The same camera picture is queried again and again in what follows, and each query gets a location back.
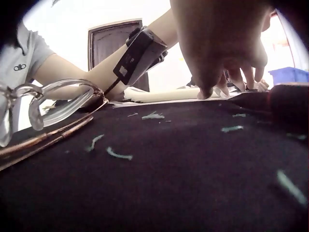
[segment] teal thread scrap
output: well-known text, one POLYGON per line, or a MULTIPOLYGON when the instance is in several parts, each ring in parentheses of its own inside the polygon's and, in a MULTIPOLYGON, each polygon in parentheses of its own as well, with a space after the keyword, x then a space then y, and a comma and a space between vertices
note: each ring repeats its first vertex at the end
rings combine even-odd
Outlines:
POLYGON ((289 191, 296 200, 303 206, 308 207, 308 199, 303 195, 299 188, 283 173, 282 170, 277 171, 277 179, 281 186, 289 191))
POLYGON ((236 130, 241 130, 243 129, 243 126, 235 126, 235 127, 223 127, 221 129, 222 132, 227 133, 229 131, 236 131, 236 130))
POLYGON ((154 119, 154 118, 165 118, 162 113, 161 114, 157 114, 157 112, 152 112, 151 114, 147 115, 147 116, 143 116, 142 120, 145 119, 154 119))
POLYGON ((124 155, 118 155, 116 153, 114 153, 112 151, 112 148, 111 147, 108 147, 106 149, 107 153, 110 154, 111 156, 114 156, 114 157, 117 157, 117 158, 122 158, 122 159, 128 159, 128 160, 132 160, 133 156, 124 156, 124 155))
POLYGON ((296 138, 296 139, 299 139, 299 140, 305 140, 307 138, 306 135, 295 135, 295 134, 291 134, 291 133, 287 133, 286 135, 288 137, 296 138))
POLYGON ((86 147, 85 150, 90 152, 92 151, 94 148, 95 148, 95 143, 100 140, 104 135, 99 135, 99 136, 96 136, 93 140, 92 140, 92 144, 90 147, 86 147))
POLYGON ((233 118, 234 117, 243 117, 244 118, 244 117, 246 117, 246 114, 235 114, 235 115, 233 115, 233 118))
POLYGON ((134 116, 134 115, 138 115, 138 113, 130 114, 130 115, 128 115, 128 117, 131 117, 131 116, 134 116))

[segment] black table surface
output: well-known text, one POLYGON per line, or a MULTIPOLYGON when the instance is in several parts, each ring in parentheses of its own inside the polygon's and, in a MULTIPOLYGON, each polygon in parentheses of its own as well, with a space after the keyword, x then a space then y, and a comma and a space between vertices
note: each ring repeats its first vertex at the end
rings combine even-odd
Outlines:
MULTIPOLYGON (((227 101, 103 108, 72 136, 0 172, 0 230, 308 231, 308 209, 277 181, 283 170, 308 197, 308 140, 288 137, 293 130, 227 101), (165 119, 142 120, 154 111, 165 119)), ((12 144, 39 133, 19 131, 12 144)))

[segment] dark wooden door frame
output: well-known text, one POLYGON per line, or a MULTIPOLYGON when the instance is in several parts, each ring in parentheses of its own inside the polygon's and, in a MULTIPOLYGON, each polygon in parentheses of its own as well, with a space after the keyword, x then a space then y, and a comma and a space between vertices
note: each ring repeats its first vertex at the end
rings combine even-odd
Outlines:
POLYGON ((123 27, 126 25, 138 25, 140 28, 143 26, 142 19, 130 19, 125 21, 119 21, 109 24, 104 24, 99 27, 91 28, 88 31, 88 71, 94 67, 94 46, 93 39, 95 34, 105 30, 123 27))

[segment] shirt logo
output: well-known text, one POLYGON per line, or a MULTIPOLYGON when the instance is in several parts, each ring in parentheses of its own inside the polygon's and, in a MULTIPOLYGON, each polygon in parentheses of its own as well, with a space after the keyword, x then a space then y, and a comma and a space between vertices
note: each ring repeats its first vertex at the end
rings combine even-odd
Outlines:
POLYGON ((20 71, 20 70, 22 70, 22 69, 24 69, 26 67, 27 67, 26 64, 19 64, 18 66, 14 67, 14 71, 20 71))

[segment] clear eyeglass frame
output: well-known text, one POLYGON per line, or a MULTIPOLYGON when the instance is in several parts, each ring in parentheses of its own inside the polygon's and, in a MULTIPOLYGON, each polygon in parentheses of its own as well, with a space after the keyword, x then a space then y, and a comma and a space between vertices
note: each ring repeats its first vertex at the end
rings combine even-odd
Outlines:
POLYGON ((1 147, 6 147, 12 138, 13 107, 16 101, 23 96, 33 96, 29 104, 28 116, 31 126, 37 131, 68 118, 93 97, 100 96, 100 99, 103 99, 105 103, 108 102, 101 89, 90 81, 82 79, 63 79, 42 87, 33 84, 22 84, 14 89, 0 82, 0 96, 5 97, 4 106, 1 107, 4 110, 0 110, 0 120, 2 120, 0 121, 1 147), (89 90, 61 106, 50 109, 47 114, 41 115, 39 106, 47 99, 46 95, 70 85, 88 86, 89 90))

